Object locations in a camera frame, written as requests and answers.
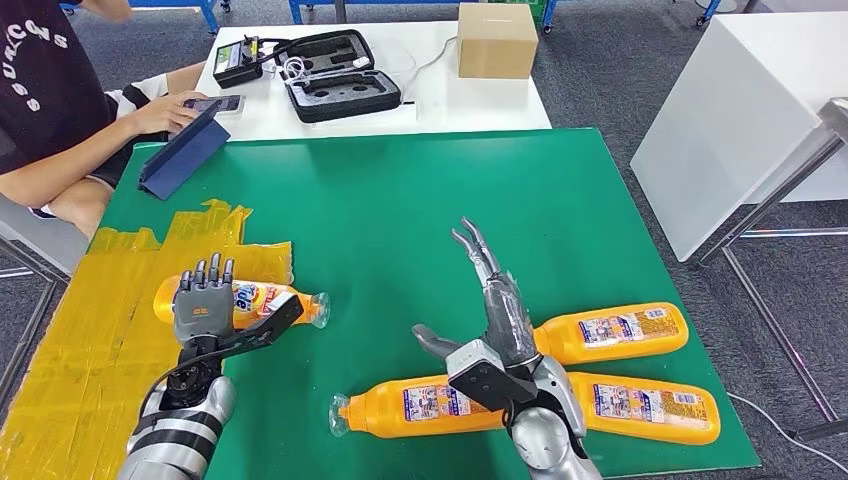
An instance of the hand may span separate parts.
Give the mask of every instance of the hand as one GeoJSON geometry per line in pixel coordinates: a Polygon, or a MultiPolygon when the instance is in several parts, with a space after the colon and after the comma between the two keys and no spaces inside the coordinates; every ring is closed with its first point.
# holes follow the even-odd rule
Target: hand
{"type": "Polygon", "coordinates": [[[206,273],[206,260],[186,270],[174,296],[174,333],[180,344],[197,335],[226,338],[233,333],[233,259],[224,264],[219,279],[221,254],[214,253],[206,273]]]}
{"type": "Polygon", "coordinates": [[[184,107],[183,103],[190,99],[205,100],[206,98],[206,95],[200,92],[165,95],[151,100],[150,103],[124,118],[131,122],[136,135],[158,132],[177,133],[200,115],[197,110],[184,107]]]}
{"type": "MultiPolygon", "coordinates": [[[[461,223],[470,233],[470,238],[456,230],[452,230],[451,235],[465,247],[483,287],[483,304],[489,325],[480,339],[501,356],[507,367],[522,364],[536,357],[538,351],[518,285],[509,272],[501,271],[477,226],[465,217],[462,217],[461,223]]],[[[437,357],[445,358],[460,347],[453,340],[436,336],[424,325],[416,325],[412,331],[424,350],[437,357]]]]}

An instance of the floor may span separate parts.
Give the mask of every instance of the floor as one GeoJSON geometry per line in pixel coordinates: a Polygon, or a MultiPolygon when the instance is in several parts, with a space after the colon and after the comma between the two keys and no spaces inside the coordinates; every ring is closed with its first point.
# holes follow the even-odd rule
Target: floor
{"type": "MultiPolygon", "coordinates": [[[[810,426],[821,421],[815,405],[777,351],[726,262],[716,259],[701,269],[679,264],[628,167],[701,36],[692,26],[701,13],[688,0],[561,2],[553,32],[540,37],[533,76],[555,127],[600,128],[727,389],[754,400],[787,428],[810,426]]],[[[450,5],[351,6],[348,21],[451,20],[456,15],[456,6],[450,5]]],[[[224,26],[291,23],[288,6],[280,0],[233,0],[233,11],[218,12],[217,17],[224,26]]],[[[332,23],[332,7],[304,11],[304,21],[332,23]]],[[[110,25],[86,13],[75,15],[71,22],[104,88],[119,88],[132,80],[202,61],[213,42],[200,15],[188,10],[137,12],[128,25],[110,25]]],[[[704,92],[704,101],[709,101],[711,94],[704,92]]],[[[848,204],[784,205],[764,223],[848,225],[848,204]]],[[[842,416],[848,416],[846,247],[840,238],[747,240],[734,247],[842,416]]],[[[30,277],[0,282],[0,295],[9,307],[0,312],[0,361],[10,355],[29,306],[40,291],[35,282],[30,277]]],[[[738,413],[763,467],[673,478],[844,478],[823,460],[782,440],[748,407],[739,406],[738,413]]],[[[812,446],[848,463],[848,435],[819,440],[812,446]]]]}

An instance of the person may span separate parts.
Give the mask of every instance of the person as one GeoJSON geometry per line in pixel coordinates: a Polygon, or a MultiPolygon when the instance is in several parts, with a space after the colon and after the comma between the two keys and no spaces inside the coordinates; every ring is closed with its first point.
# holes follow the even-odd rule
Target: person
{"type": "MultiPolygon", "coordinates": [[[[116,22],[127,0],[62,0],[116,22]]],[[[89,240],[138,141],[197,117],[183,107],[203,64],[104,93],[57,0],[0,3],[0,194],[89,240]]]]}

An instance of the black carrying case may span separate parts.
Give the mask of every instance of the black carrying case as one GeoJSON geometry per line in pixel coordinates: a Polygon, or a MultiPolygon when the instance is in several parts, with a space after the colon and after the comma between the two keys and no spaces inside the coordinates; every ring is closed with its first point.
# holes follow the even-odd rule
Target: black carrying case
{"type": "Polygon", "coordinates": [[[391,110],[401,103],[398,86],[385,73],[373,70],[374,56],[356,30],[299,38],[275,61],[282,65],[291,57],[300,57],[306,69],[306,78],[286,83],[295,113],[304,123],[391,110]],[[356,66],[354,61],[363,57],[368,63],[356,66]]]}

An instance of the robotic arm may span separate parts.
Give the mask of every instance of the robotic arm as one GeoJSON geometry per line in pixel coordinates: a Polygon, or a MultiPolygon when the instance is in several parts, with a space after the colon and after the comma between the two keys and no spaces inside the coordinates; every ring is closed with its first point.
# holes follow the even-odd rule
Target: robotic arm
{"type": "Polygon", "coordinates": [[[186,270],[174,296],[177,366],[153,383],[141,404],[118,480],[200,480],[235,404],[235,386],[221,373],[224,358],[271,345],[303,313],[297,295],[281,294],[273,314],[233,328],[233,260],[215,253],[186,270]]]}
{"type": "Polygon", "coordinates": [[[483,288],[488,327],[465,345],[436,336],[424,325],[413,334],[427,352],[445,360],[448,383],[489,410],[504,409],[504,426],[534,480],[600,480],[583,449],[586,423],[565,369],[541,355],[512,276],[501,271],[480,230],[451,234],[465,247],[483,288]]]}

